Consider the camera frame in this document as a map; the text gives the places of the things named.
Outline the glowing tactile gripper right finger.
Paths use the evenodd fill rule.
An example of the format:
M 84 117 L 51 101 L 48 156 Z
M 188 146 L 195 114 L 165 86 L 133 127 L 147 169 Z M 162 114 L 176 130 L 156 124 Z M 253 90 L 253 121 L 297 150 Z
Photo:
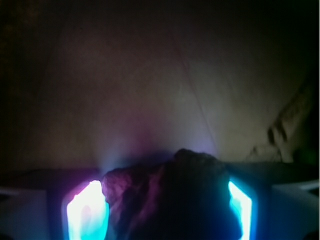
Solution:
M 320 171 L 299 163 L 228 163 L 243 240 L 318 240 Z

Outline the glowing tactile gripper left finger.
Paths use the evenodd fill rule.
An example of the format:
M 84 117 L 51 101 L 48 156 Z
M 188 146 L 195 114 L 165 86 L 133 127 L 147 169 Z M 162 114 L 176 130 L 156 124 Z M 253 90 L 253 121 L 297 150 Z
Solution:
M 37 169 L 0 179 L 2 240 L 103 240 L 108 214 L 96 169 Z

